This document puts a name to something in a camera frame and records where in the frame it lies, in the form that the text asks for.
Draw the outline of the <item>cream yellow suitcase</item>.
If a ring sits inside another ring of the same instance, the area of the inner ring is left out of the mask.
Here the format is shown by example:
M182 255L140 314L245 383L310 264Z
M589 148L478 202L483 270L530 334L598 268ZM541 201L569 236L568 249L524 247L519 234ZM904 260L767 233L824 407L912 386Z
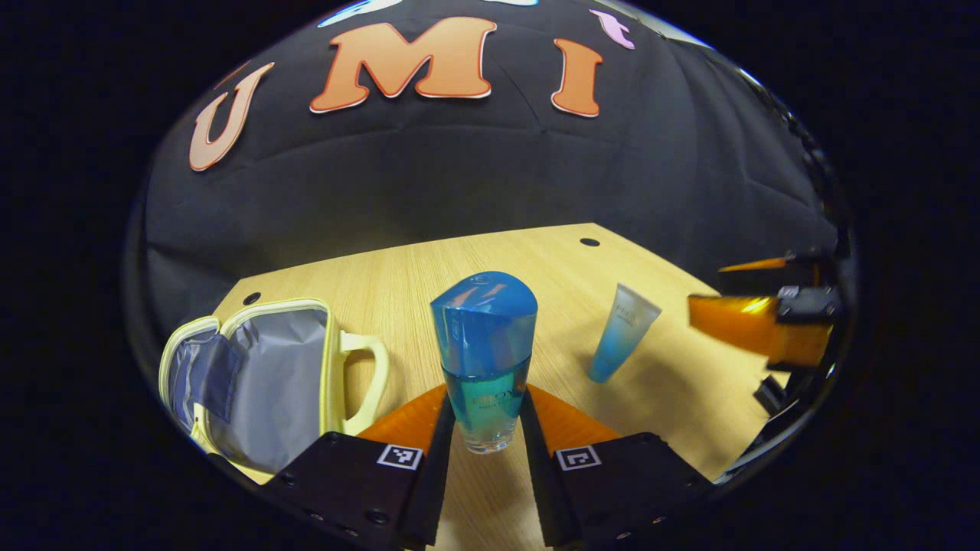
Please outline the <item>cream yellow suitcase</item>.
M183 324L158 363L158 396L203 453L266 484L326 433L370 428L389 376L381 339L297 298Z

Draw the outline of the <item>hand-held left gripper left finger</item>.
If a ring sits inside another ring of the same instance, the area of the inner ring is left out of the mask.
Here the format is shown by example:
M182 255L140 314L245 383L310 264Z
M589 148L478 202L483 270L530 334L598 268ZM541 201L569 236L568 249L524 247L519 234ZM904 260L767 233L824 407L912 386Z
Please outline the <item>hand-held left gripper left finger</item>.
M338 551L426 551L436 542L456 417L438 385L358 435L326 432L265 496Z

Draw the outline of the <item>light blue skincare tube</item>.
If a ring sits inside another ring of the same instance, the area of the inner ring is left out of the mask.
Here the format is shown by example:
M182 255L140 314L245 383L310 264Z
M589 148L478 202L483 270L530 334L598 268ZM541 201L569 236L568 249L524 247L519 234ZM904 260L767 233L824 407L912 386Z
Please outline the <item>light blue skincare tube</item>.
M615 300L588 372L595 383L605 383L628 360L662 308L636 290L617 283Z

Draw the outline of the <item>black backdrop cloth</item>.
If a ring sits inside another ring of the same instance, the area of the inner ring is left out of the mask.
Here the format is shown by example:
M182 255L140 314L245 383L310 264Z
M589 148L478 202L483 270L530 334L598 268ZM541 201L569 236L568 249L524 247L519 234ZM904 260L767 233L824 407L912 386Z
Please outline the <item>black backdrop cloth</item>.
M334 38L389 22L496 24L487 97L394 96L316 114ZM302 25L211 85L158 144L122 261L126 320L153 339L239 279L390 246L595 222L703 282L831 249L838 230L784 106L711 47L592 0L396 0Z

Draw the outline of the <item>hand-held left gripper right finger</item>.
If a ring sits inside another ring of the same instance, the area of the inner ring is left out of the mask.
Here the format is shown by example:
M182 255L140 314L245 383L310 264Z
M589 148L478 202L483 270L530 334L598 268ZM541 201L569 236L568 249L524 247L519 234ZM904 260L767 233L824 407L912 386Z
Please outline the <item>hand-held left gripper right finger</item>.
M620 435L536 385L519 419L546 547L651 549L714 491L655 433Z

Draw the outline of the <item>blue skincare bottle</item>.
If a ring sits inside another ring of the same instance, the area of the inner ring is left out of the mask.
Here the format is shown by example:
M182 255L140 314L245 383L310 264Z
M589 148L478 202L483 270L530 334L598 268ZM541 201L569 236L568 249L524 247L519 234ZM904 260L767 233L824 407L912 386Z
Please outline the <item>blue skincare bottle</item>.
M510 273L459 280L431 304L439 359L469 452L487 455L514 438L528 386L538 303Z

